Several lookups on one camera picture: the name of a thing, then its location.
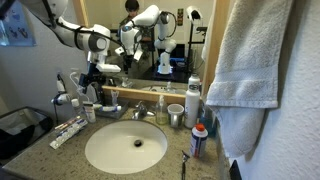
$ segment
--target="red cap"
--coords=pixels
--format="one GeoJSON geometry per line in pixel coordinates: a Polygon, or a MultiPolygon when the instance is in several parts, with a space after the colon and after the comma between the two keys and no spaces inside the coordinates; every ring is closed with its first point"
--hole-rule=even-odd
{"type": "Polygon", "coordinates": [[[206,128],[204,127],[204,125],[202,123],[198,123],[198,124],[196,124],[196,129],[198,131],[204,131],[206,128]]]}

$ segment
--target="sink drain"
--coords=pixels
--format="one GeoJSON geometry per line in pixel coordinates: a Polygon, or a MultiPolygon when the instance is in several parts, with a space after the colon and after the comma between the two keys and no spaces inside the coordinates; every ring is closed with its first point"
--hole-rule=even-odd
{"type": "Polygon", "coordinates": [[[134,146],[135,147],[140,147],[140,146],[142,146],[142,144],[143,144],[142,141],[139,140],[139,139],[134,141],[134,146]]]}

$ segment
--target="cup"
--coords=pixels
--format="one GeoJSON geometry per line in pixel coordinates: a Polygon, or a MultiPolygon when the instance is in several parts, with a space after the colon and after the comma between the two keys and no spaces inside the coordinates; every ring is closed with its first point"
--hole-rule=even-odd
{"type": "Polygon", "coordinates": [[[180,104],[170,104],[168,106],[169,122],[171,127],[177,128],[182,124],[184,107],[180,104]]]}

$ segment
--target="sink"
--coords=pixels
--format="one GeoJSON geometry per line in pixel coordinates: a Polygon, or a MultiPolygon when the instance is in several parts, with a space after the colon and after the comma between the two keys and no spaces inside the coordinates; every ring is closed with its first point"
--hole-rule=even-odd
{"type": "Polygon", "coordinates": [[[167,93],[174,93],[174,94],[186,94],[186,90],[184,89],[177,89],[177,88],[170,88],[167,90],[166,86],[146,86],[141,88],[140,90],[144,91],[155,91],[155,92],[167,92],[167,93]]]}
{"type": "Polygon", "coordinates": [[[142,120],[120,120],[95,132],[85,154],[97,169],[131,174],[155,165],[167,147],[167,137],[157,126],[142,120]]]}

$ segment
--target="countertop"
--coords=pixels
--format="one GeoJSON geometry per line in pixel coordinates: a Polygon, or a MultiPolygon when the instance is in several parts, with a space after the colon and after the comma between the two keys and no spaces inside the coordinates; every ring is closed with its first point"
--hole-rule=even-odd
{"type": "MultiPolygon", "coordinates": [[[[121,117],[131,119],[132,108],[121,117]]],[[[154,123],[155,117],[144,120],[154,123]]],[[[23,153],[7,163],[3,169],[15,175],[30,179],[181,179],[182,150],[189,153],[191,130],[169,125],[159,126],[167,136],[168,149],[164,157],[154,166],[133,174],[115,175],[92,166],[85,156],[89,138],[105,125],[120,120],[97,117],[96,123],[88,124],[80,133],[66,141],[58,149],[49,146],[50,134],[43,137],[23,153]]],[[[214,139],[208,138],[206,153],[186,162],[186,179],[221,179],[221,164],[214,139]]]]}

